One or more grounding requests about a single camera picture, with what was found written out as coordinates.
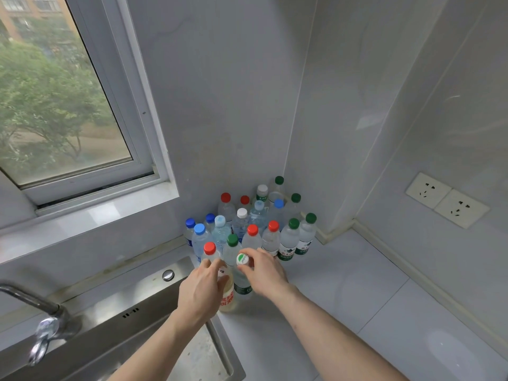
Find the window sill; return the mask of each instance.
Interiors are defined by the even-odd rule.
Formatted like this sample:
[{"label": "window sill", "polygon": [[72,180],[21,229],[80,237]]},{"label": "window sill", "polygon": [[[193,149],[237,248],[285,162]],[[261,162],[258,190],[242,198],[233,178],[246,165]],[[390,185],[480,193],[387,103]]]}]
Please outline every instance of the window sill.
[{"label": "window sill", "polygon": [[175,198],[176,185],[161,182],[65,215],[33,219],[0,236],[0,265]]}]

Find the wall socket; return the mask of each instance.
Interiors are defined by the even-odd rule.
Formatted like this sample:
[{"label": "wall socket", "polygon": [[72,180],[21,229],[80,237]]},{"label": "wall socket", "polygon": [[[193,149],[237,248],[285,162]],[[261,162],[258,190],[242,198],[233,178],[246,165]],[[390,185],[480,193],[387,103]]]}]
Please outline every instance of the wall socket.
[{"label": "wall socket", "polygon": [[451,190],[450,186],[420,172],[407,188],[406,194],[433,209]]},{"label": "wall socket", "polygon": [[490,208],[473,198],[453,189],[436,206],[435,212],[444,216],[464,229],[484,216]]}]

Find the white wall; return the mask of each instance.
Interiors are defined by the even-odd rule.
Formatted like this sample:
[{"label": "white wall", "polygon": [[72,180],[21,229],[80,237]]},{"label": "white wall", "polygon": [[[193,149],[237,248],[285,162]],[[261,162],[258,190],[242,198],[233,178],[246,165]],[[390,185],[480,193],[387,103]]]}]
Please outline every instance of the white wall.
[{"label": "white wall", "polygon": [[381,173],[362,166],[446,1],[318,1],[284,174],[324,232],[354,217],[375,182],[362,179]]},{"label": "white wall", "polygon": [[[508,0],[491,0],[358,216],[505,340],[507,32]],[[492,210],[461,229],[404,194],[420,171]]]},{"label": "white wall", "polygon": [[[129,0],[180,198],[0,266],[46,295],[283,172],[316,0]],[[0,315],[21,304],[0,294]]]}]

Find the building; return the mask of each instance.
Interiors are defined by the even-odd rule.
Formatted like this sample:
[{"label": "building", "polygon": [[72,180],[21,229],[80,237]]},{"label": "building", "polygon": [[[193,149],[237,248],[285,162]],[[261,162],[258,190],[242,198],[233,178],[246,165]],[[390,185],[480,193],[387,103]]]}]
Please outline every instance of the building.
[{"label": "building", "polygon": [[0,0],[0,20],[10,39],[23,41],[30,19],[59,18],[64,29],[77,33],[65,0]]}]

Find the stainless steel sink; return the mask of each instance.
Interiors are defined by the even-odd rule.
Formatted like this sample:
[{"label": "stainless steel sink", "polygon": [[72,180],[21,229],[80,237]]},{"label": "stainless steel sink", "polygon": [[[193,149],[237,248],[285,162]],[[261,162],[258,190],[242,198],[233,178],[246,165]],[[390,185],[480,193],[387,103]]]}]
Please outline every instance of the stainless steel sink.
[{"label": "stainless steel sink", "polygon": [[[67,342],[52,342],[46,356],[34,367],[26,365],[33,337],[3,350],[0,380],[107,380],[176,308],[180,283],[192,269],[186,257],[77,314],[83,326],[78,335]],[[73,302],[76,300],[65,306],[73,309]],[[168,380],[244,378],[240,361],[215,316],[185,348]]]}]

